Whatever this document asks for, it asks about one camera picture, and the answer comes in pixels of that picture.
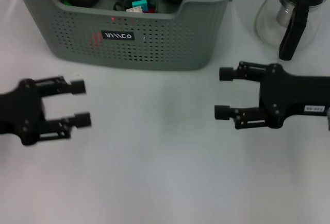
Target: coffee pot handle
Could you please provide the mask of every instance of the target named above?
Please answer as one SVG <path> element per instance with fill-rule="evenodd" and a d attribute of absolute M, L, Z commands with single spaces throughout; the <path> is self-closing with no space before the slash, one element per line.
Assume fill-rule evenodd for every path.
<path fill-rule="evenodd" d="M 299 44 L 301 36 L 307 25 L 309 3 L 306 0 L 299 0 L 292 12 L 287 31 L 279 46 L 279 58 L 285 61 L 292 59 Z"/>

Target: glass coffee pot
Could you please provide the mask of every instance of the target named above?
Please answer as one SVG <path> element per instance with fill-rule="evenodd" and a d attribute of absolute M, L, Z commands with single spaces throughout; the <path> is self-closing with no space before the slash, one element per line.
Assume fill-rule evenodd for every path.
<path fill-rule="evenodd" d="M 279 48 L 279 58 L 291 60 L 297 48 L 307 46 L 320 25 L 326 0 L 265 0 L 256 20 L 259 38 Z"/>

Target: white label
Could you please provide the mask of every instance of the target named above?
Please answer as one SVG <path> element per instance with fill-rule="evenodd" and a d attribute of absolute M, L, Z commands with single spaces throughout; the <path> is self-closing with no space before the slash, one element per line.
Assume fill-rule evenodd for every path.
<path fill-rule="evenodd" d="M 135 40 L 134 33 L 128 31 L 101 31 L 105 40 Z"/>
<path fill-rule="evenodd" d="M 141 6 L 126 9 L 127 12 L 143 13 Z"/>
<path fill-rule="evenodd" d="M 305 112 L 324 112 L 325 106 L 305 106 Z"/>

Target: perforated basket wall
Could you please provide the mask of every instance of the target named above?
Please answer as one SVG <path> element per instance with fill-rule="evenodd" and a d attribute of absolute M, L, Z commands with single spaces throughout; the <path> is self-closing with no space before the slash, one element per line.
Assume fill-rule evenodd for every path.
<path fill-rule="evenodd" d="M 66 6 L 59 0 L 24 0 L 58 57 L 147 70 L 205 66 L 228 2 L 184 0 L 172 14 L 140 14 L 111 10 L 116 1 L 101 0 L 98 9 L 88 9 Z M 168 8 L 166 3 L 160 6 Z M 102 31 L 133 32 L 135 40 L 106 40 Z"/>

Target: white surface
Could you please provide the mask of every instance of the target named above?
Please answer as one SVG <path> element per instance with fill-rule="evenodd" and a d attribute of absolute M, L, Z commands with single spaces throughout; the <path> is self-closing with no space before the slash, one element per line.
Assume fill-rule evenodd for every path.
<path fill-rule="evenodd" d="M 262 1 L 228 5 L 205 69 L 147 72 L 58 59 L 22 0 L 0 0 L 0 92 L 25 77 L 82 77 L 86 96 L 45 104 L 49 117 L 90 111 L 93 122 L 69 141 L 28 148 L 0 136 L 0 223 L 329 224 L 326 118 L 240 131 L 214 119 L 214 105 L 258 104 L 259 85 L 220 83 L 220 66 L 276 61 L 253 33 Z M 324 8 L 314 43 L 287 71 L 330 75 L 330 2 Z"/>

